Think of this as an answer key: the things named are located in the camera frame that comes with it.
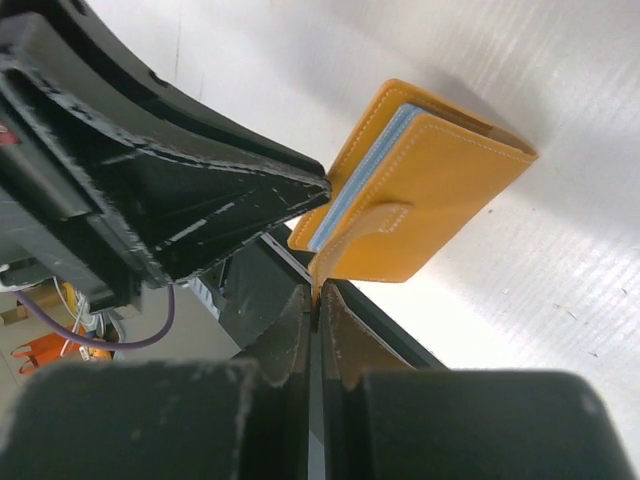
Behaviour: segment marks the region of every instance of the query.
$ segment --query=leather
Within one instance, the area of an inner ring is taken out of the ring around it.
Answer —
[[[337,194],[398,108],[416,116],[356,195],[310,270],[327,278],[404,282],[537,158],[525,142],[415,86],[387,82],[328,178],[332,199],[302,217],[289,246],[309,241]]]
[[[322,290],[321,317],[327,380],[339,380],[346,389],[352,390],[367,370],[412,370],[404,359],[363,326],[333,283],[327,283]]]

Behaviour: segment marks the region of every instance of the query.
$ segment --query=white surface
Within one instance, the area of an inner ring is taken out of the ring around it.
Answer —
[[[326,166],[391,77],[533,143],[414,279],[361,287],[452,367],[585,376],[640,465],[640,3],[90,3],[160,77]]]
[[[175,287],[176,318],[167,336],[149,347],[122,352],[126,360],[228,360],[240,350],[218,321],[190,289]],[[164,289],[142,292],[142,315],[125,319],[120,325],[125,341],[143,340],[162,328],[167,319]]]
[[[213,303],[213,296],[207,286],[199,278],[193,278],[189,280],[189,288],[213,318],[220,320],[220,309]]]
[[[0,293],[0,305],[2,306],[0,311],[15,308],[15,297],[10,293]],[[50,309],[49,313],[63,325],[68,325],[73,321],[73,318],[62,306]],[[7,408],[13,404],[20,387],[29,378],[20,375],[18,371],[26,358],[14,358],[11,356],[11,352],[20,345],[51,332],[52,330],[47,325],[32,316],[8,326],[5,326],[0,319],[0,423],[2,423],[2,417]]]

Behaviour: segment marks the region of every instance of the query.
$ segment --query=white stitching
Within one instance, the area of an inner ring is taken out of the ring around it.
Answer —
[[[404,216],[406,215],[406,212],[408,212],[408,209],[404,208],[403,209],[405,212],[401,215],[400,219],[404,218]],[[382,225],[386,225],[387,223],[389,223],[389,221],[395,216],[397,211],[397,207],[394,207],[391,210],[391,213],[389,214],[389,216],[387,218],[384,219],[384,221],[382,222]],[[331,254],[333,253],[333,251],[338,248],[340,245],[342,245],[344,242],[346,242],[347,240],[351,240],[354,236],[354,230],[351,230],[350,232],[347,232],[347,234],[342,237],[340,240],[338,240],[335,244],[333,244],[331,246],[331,248],[329,248],[329,250],[326,251],[326,253],[324,253],[323,250],[320,250],[318,252],[318,255],[320,255],[320,261],[318,262],[318,274],[324,276],[324,274],[322,273],[322,268],[324,267],[324,264],[326,263],[327,258],[329,258],[331,256]]]
[[[358,278],[356,281],[357,282],[401,283],[401,282],[389,280],[388,278],[378,278],[378,277],[363,277],[363,278]]]
[[[391,93],[404,94],[411,100],[414,100],[416,102],[422,103],[424,105],[429,105],[431,108],[433,108],[437,112],[440,112],[440,113],[445,114],[445,115],[450,115],[453,118],[457,118],[461,123],[464,123],[466,125],[473,125],[472,122],[468,121],[467,119],[465,119],[463,116],[461,116],[460,114],[458,114],[456,112],[451,112],[451,111],[449,111],[449,110],[441,107],[440,105],[437,105],[437,104],[435,104],[435,103],[433,103],[433,102],[431,102],[429,100],[426,100],[424,98],[420,98],[420,97],[418,97],[416,95],[413,95],[411,93],[405,92],[405,91],[400,90],[398,88],[390,88],[389,90],[387,90],[385,92],[385,94],[380,98],[380,100],[378,101],[378,103],[374,107],[373,111],[371,112],[371,114],[367,118],[367,121],[365,122],[365,124],[362,126],[362,128],[358,132],[358,135],[356,136],[356,138],[353,140],[353,143],[351,144],[351,148],[349,148],[349,151],[345,154],[344,157],[338,159],[338,162],[335,164],[335,172],[334,173],[336,175],[342,171],[342,168],[343,168],[344,164],[346,163],[346,161],[349,158],[351,158],[351,154],[355,150],[356,145],[358,145],[358,143],[360,142],[360,140],[362,138],[362,135],[364,134],[364,132],[368,129],[369,125],[371,124],[371,121],[373,120],[373,117],[375,117],[376,113],[378,113],[378,110],[380,110],[382,105],[391,96]],[[307,227],[309,226],[309,223],[311,222],[311,220],[313,220],[315,218],[315,216],[318,214],[318,210],[315,210],[315,211],[313,211],[313,212],[311,212],[309,214],[309,217],[307,217],[307,220],[300,227],[300,231],[298,232],[298,235],[296,235],[296,237],[294,238],[294,240],[293,240],[294,244],[297,243],[300,240],[300,237],[307,230]]]
[[[384,219],[384,222],[382,222],[382,224],[380,225],[380,228],[378,228],[379,232],[384,231],[384,229],[386,228],[387,224],[391,221],[391,219],[393,218],[393,216],[395,215],[395,213],[397,211],[398,211],[398,207],[393,207],[391,209],[391,213],[389,214],[389,216]]]
[[[511,158],[512,160],[516,160],[518,162],[526,163],[527,165],[530,165],[531,163],[533,163],[532,161],[528,162],[528,161],[523,160],[521,158],[517,158],[517,157],[514,157],[512,155],[508,155],[508,154],[506,154],[504,152],[500,152],[499,150],[495,150],[493,148],[490,148],[490,147],[488,147],[486,145],[482,145],[481,143],[478,143],[478,142],[475,142],[474,140],[470,140],[468,138],[462,137],[461,135],[458,135],[457,133],[454,133],[453,131],[443,129],[443,128],[438,127],[436,125],[425,125],[425,126],[421,127],[420,130],[418,130],[414,134],[413,138],[409,141],[407,146],[402,150],[402,152],[400,152],[398,154],[398,156],[395,158],[394,162],[391,165],[389,165],[389,167],[385,171],[385,173],[382,176],[382,178],[368,192],[367,196],[362,201],[360,207],[358,207],[358,209],[354,212],[353,216],[347,222],[347,225],[345,226],[345,228],[348,228],[358,218],[360,213],[368,206],[367,203],[371,200],[371,198],[377,193],[377,191],[382,187],[382,185],[384,185],[386,183],[386,181],[389,180],[389,178],[391,176],[391,173],[393,173],[393,171],[398,167],[400,162],[406,157],[406,155],[409,152],[409,150],[411,149],[411,147],[413,147],[413,145],[420,139],[420,137],[422,135],[424,135],[424,133],[429,129],[435,129],[435,130],[439,130],[439,131],[441,131],[443,133],[446,133],[448,135],[453,135],[454,137],[460,138],[461,140],[463,140],[465,142],[472,143],[474,145],[479,146],[480,148],[483,148],[485,150],[489,150],[489,151],[497,153],[499,155],[503,155],[503,156],[505,156],[507,158]],[[380,278],[373,278],[373,277],[360,278],[360,280],[364,280],[364,281],[382,281],[382,282],[388,282],[389,281],[389,280],[380,279]]]
[[[396,228],[398,228],[398,226],[400,225],[400,223],[402,223],[402,220],[404,220],[404,217],[407,216],[407,214],[409,213],[409,209],[408,208],[402,208],[402,211],[400,212],[400,215],[398,215],[398,217],[396,218],[396,221],[393,222],[393,225],[391,225],[391,227],[389,227],[388,229],[386,229],[386,224],[389,222],[389,220],[385,221],[385,223],[382,225],[382,227],[380,227],[380,229],[378,230],[381,233],[392,233]]]

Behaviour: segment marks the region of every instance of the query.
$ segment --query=yellow leather wallet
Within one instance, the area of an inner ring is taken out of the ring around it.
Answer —
[[[331,202],[289,238],[327,278],[404,282],[536,159],[515,136],[391,80],[331,168]]]

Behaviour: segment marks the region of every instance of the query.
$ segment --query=cable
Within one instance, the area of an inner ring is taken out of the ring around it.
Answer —
[[[98,336],[99,336],[100,338],[104,338],[104,336],[105,336],[105,335],[106,335],[106,333],[107,333],[107,326],[106,326],[106,324],[104,323],[104,316],[103,316],[101,313],[99,313],[99,314],[98,314],[98,324],[102,327],[102,330],[101,330],[101,332],[100,332],[100,335],[98,335]]]
[[[58,283],[58,278],[57,277],[53,277],[53,284],[56,287],[56,291],[58,292],[58,296],[60,297],[60,300],[62,301],[62,304],[64,305],[64,308],[67,309],[67,312],[69,312],[69,315],[71,315],[71,317],[74,319],[73,322],[73,327],[71,327],[71,332],[72,333],[77,333],[78,332],[78,326],[80,325],[80,318],[82,317],[82,309],[84,308],[84,303],[85,303],[85,297],[82,297],[81,301],[79,303],[77,303],[77,312],[74,314],[71,311],[71,307],[69,306],[69,304],[67,303],[67,300],[64,298],[64,295],[62,295],[62,290],[60,290],[60,284]],[[60,356],[64,357],[65,351],[67,350],[67,347],[71,345],[73,346],[73,342],[71,342],[71,340],[69,340],[67,338],[67,341],[64,342],[64,345],[62,345],[62,349],[60,350]]]
[[[76,314],[76,321],[73,323],[73,327],[71,327],[72,333],[78,333],[78,327],[80,326],[80,318],[82,318],[82,310],[84,309],[85,303],[86,303],[86,297],[82,297],[82,300],[80,300],[80,303],[78,304],[78,313]],[[64,357],[67,347],[72,347],[73,345],[74,343],[67,338],[67,340],[64,342],[64,345],[62,345],[62,349],[60,350],[60,356]]]
[[[101,350],[108,350],[111,352],[119,351],[119,350],[136,350],[138,348],[148,347],[160,339],[162,339],[173,325],[173,320],[176,316],[176,296],[173,291],[173,287],[170,285],[167,287],[167,321],[163,325],[163,327],[156,333],[155,335],[150,336],[144,340],[139,340],[137,342],[130,343],[105,343],[99,342],[97,340],[92,340],[90,338],[85,338],[82,335],[78,335],[76,333],[72,333],[58,322],[56,322],[53,318],[47,315],[33,300],[31,300],[27,294],[23,291],[13,292],[20,303],[28,308],[34,316],[40,319],[42,322],[46,323],[51,329],[56,332],[61,337],[64,337],[68,340],[71,340],[74,343],[78,343],[80,345],[84,345],[85,347],[93,347],[99,348]]]

